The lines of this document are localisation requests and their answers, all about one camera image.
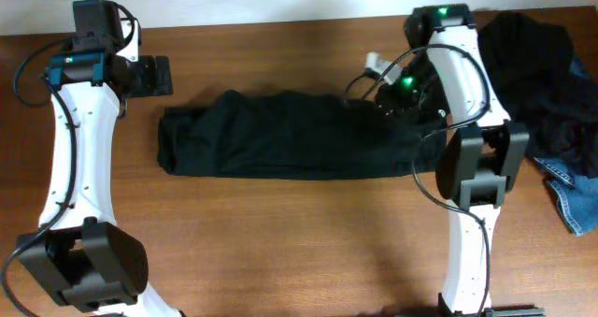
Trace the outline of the black pants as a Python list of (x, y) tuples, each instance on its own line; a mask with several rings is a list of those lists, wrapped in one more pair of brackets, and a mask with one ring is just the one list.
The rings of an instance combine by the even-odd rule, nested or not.
[(229, 90), (211, 105), (166, 108), (157, 162), (186, 177), (364, 180), (434, 170), (446, 147), (439, 120), (393, 118), (370, 101)]

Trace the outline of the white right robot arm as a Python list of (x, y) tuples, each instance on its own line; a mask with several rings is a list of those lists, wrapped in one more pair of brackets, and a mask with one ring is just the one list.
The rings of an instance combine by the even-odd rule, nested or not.
[(441, 316), (496, 316), (491, 306), (491, 240), (505, 195), (513, 188), (529, 141), (491, 86), (480, 55), (476, 23), (466, 4), (415, 8), (404, 31), (412, 61), (399, 67), (375, 56), (375, 104), (399, 116), (427, 96), (437, 80), (450, 117), (451, 138), (435, 168), (449, 216), (448, 273), (438, 295)]

